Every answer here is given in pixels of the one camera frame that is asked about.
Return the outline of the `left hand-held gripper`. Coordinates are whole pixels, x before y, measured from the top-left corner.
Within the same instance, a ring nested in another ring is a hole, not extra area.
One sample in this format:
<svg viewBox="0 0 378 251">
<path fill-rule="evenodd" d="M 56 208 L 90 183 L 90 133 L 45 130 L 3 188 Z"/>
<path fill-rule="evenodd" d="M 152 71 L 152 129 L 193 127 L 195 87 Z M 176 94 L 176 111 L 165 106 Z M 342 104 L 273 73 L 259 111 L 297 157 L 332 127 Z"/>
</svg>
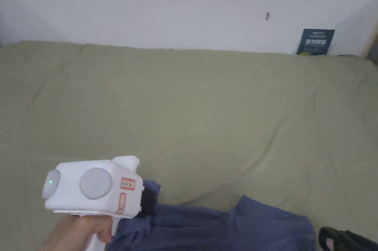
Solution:
<svg viewBox="0 0 378 251">
<path fill-rule="evenodd" d="M 155 212 L 156 193 L 145 188 L 137 175 L 139 162 L 131 155 L 60 163 L 47 174 L 42 190 L 45 207 L 79 217 L 111 217 L 113 236 L 121 219 L 147 217 Z M 84 251 L 103 251 L 106 245 L 94 234 Z"/>
</svg>

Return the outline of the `person's left hand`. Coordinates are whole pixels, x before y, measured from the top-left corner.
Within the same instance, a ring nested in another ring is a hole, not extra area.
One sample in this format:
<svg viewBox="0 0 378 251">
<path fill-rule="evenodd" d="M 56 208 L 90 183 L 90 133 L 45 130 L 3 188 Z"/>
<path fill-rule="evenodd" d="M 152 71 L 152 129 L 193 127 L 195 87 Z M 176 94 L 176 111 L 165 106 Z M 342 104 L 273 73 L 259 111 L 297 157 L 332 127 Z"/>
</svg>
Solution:
<svg viewBox="0 0 378 251">
<path fill-rule="evenodd" d="M 89 238 L 97 235 L 103 243 L 112 240 L 112 218 L 108 216 L 68 215 L 53 230 L 41 251 L 84 251 Z"/>
</svg>

